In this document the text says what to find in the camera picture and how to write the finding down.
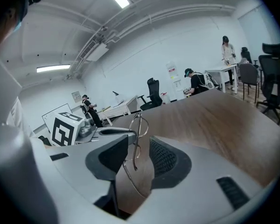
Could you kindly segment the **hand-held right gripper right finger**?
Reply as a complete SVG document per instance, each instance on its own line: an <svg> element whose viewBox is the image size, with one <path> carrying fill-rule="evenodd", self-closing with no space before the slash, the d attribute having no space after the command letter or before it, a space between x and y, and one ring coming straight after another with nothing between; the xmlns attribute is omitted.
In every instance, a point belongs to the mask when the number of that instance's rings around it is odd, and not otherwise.
<svg viewBox="0 0 280 224"><path fill-rule="evenodd" d="M191 159L185 152L156 136L150 137L149 157L154 167L152 189L174 188L192 168Z"/></svg>

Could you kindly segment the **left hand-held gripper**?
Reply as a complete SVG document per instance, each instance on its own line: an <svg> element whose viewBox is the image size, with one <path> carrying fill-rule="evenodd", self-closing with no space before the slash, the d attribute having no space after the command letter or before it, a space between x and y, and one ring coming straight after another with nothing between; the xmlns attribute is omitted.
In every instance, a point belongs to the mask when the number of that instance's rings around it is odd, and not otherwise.
<svg viewBox="0 0 280 224"><path fill-rule="evenodd" d="M68 112L56 113L52 130L51 143L64 147L90 142L96 130L100 135L93 138L99 146L114 146L125 140L127 145L136 141L136 132L125 128L97 129L92 119L83 118Z"/></svg>

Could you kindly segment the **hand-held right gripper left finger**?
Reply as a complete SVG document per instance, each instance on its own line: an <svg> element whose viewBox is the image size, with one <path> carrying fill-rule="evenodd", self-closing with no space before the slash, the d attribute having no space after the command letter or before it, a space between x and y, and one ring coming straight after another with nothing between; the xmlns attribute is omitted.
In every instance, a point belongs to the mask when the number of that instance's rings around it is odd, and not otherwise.
<svg viewBox="0 0 280 224"><path fill-rule="evenodd" d="M91 152L85 158L86 167L99 180L114 181L128 154L128 135L123 135Z"/></svg>

